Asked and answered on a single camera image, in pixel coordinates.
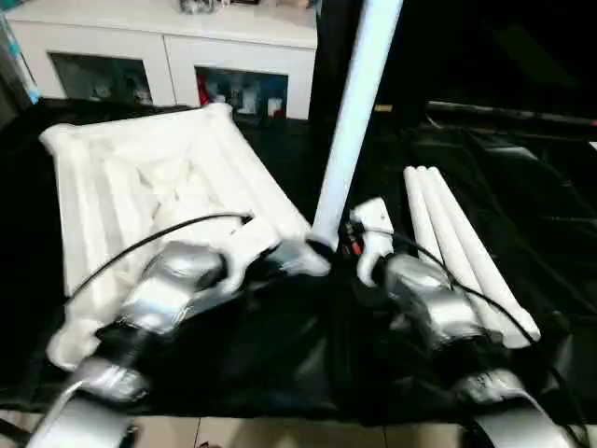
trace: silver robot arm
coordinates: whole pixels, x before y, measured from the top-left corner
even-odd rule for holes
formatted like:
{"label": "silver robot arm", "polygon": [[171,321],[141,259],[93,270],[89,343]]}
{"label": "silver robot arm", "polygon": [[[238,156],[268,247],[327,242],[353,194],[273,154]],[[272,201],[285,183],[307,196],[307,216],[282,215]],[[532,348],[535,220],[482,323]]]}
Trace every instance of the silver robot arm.
{"label": "silver robot arm", "polygon": [[[323,276],[330,268],[309,245],[297,241],[280,242],[266,260],[278,276]],[[125,337],[102,342],[79,365],[25,446],[134,446],[137,429],[118,408],[148,392],[136,361],[185,319],[238,297],[247,268],[234,254],[208,246],[167,244],[124,301],[118,322]]]}
{"label": "silver robot arm", "polygon": [[462,292],[449,288],[443,272],[400,254],[387,260],[382,287],[418,321],[426,343],[440,362],[444,361],[445,371],[450,372],[446,387],[474,409],[484,410],[472,415],[465,425],[461,440],[464,447],[576,446],[506,364],[495,357],[484,362],[479,357],[471,362],[471,355],[480,346],[489,353],[506,349],[499,341],[488,341],[474,305]]}

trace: white tube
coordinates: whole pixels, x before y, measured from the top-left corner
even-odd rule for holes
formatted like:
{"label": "white tube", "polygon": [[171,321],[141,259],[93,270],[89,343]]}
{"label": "white tube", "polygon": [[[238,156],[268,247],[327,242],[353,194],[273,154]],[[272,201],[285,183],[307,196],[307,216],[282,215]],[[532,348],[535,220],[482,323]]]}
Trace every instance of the white tube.
{"label": "white tube", "polygon": [[336,247],[338,226],[382,79],[402,0],[366,0],[354,43],[313,236]]}
{"label": "white tube", "polygon": [[[419,182],[423,190],[423,197],[427,212],[433,224],[433,230],[437,237],[441,254],[444,258],[444,262],[451,273],[453,273],[456,280],[462,283],[466,287],[470,287],[476,291],[480,291],[479,282],[477,277],[473,273],[473,269],[468,262],[466,253],[463,250],[456,232],[451,225],[448,214],[444,210],[444,207],[437,195],[434,183],[431,180],[431,176],[427,173],[427,169],[423,166],[417,168],[416,172]],[[490,330],[499,331],[504,334],[503,326],[499,316],[495,311],[480,298],[469,295],[470,299],[476,304],[477,309],[483,324]]]}
{"label": "white tube", "polygon": [[[497,301],[504,306],[512,315],[522,324],[535,340],[541,337],[539,328],[533,321],[529,313],[524,310],[517,302],[514,294],[508,287],[506,280],[493,263],[492,257],[487,252],[475,229],[466,218],[465,212],[454,198],[450,187],[442,177],[437,168],[429,168],[428,174],[435,184],[436,191],[440,200],[445,204],[454,230],[460,240],[460,243],[466,253],[468,262],[473,268],[473,272],[479,281],[483,294]],[[510,324],[512,338],[516,336],[518,341],[510,341],[517,346],[528,345],[523,336]]]}
{"label": "white tube", "polygon": [[[407,166],[405,168],[404,183],[406,184],[407,196],[409,198],[410,219],[412,220],[412,228],[414,229],[414,239],[418,244],[435,255],[436,258],[443,261],[439,246],[437,245],[436,235],[433,232],[431,219],[425,206],[421,183],[414,167]],[[419,258],[433,264],[433,261],[421,252],[419,252]]]}

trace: white foam roll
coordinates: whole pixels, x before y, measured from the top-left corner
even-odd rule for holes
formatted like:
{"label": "white foam roll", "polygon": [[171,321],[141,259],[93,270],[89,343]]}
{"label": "white foam roll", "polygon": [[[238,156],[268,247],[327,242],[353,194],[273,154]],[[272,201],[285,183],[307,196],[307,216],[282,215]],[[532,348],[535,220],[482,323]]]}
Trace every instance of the white foam roll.
{"label": "white foam roll", "polygon": [[[461,284],[476,291],[481,291],[477,277],[468,262],[465,250],[461,246],[448,214],[444,210],[427,169],[423,166],[418,167],[417,177],[422,187],[425,206],[446,266]],[[477,306],[483,324],[490,330],[501,332],[504,334],[504,339],[506,339],[501,319],[495,311],[477,296],[470,294],[469,297]]]}
{"label": "white foam roll", "polygon": [[[531,315],[519,305],[514,294],[512,294],[506,280],[504,280],[504,277],[500,274],[497,266],[493,263],[492,257],[475,232],[475,229],[466,217],[460,204],[456,201],[456,198],[452,194],[450,187],[448,187],[448,184],[441,173],[434,167],[429,168],[428,174],[434,182],[441,202],[445,205],[451,224],[466,253],[468,262],[473,268],[473,272],[479,281],[481,292],[504,306],[522,324],[524,329],[526,329],[535,340],[538,340],[541,337],[539,328],[533,321]],[[508,324],[508,333],[514,333],[510,338],[510,343],[517,346],[528,345],[528,342],[519,331],[509,322]]]}
{"label": "white foam roll", "polygon": [[[427,213],[425,206],[425,199],[423,197],[423,190],[421,183],[417,176],[417,171],[413,166],[407,166],[404,170],[404,183],[407,187],[407,196],[409,198],[410,219],[412,220],[412,228],[414,229],[414,239],[425,249],[431,252],[436,258],[443,261],[439,245],[437,245],[436,234],[433,231],[431,219]],[[433,261],[424,253],[419,252],[419,258],[424,261]]]}

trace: black tablecloth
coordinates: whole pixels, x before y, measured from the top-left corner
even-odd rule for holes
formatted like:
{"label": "black tablecloth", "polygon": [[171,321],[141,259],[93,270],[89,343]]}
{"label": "black tablecloth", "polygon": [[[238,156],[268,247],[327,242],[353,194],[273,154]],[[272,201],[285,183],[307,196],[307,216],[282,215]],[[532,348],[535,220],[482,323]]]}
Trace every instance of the black tablecloth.
{"label": "black tablecloth", "polygon": [[[38,135],[60,122],[165,111],[44,101],[0,134],[0,406],[42,411],[64,378],[44,354],[65,298],[53,163]],[[290,200],[312,219],[333,126],[288,120],[239,127]],[[348,205],[380,195],[395,228],[411,234],[402,180],[411,164],[444,173],[542,329],[540,348],[597,423],[597,318],[590,310],[597,306],[597,152],[569,140],[372,124]],[[338,269],[326,280],[287,281],[190,321],[175,343],[155,354],[152,393],[130,412],[370,424],[458,420],[458,407],[425,353],[388,332],[387,310],[364,310],[349,278]],[[555,418],[576,421],[532,350],[517,352],[512,362]]]}

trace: glass cabinet door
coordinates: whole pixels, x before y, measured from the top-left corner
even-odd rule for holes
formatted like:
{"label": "glass cabinet door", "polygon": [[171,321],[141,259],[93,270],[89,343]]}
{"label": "glass cabinet door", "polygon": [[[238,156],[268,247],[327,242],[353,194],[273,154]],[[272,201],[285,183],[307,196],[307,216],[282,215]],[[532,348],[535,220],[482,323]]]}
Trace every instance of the glass cabinet door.
{"label": "glass cabinet door", "polygon": [[152,105],[143,61],[50,53],[66,97]]}
{"label": "glass cabinet door", "polygon": [[221,101],[241,114],[309,117],[314,49],[173,35],[165,42],[178,104]]}
{"label": "glass cabinet door", "polygon": [[161,35],[25,21],[10,27],[41,96],[174,104]]}
{"label": "glass cabinet door", "polygon": [[239,114],[286,117],[288,75],[195,67],[200,105],[228,103]]}

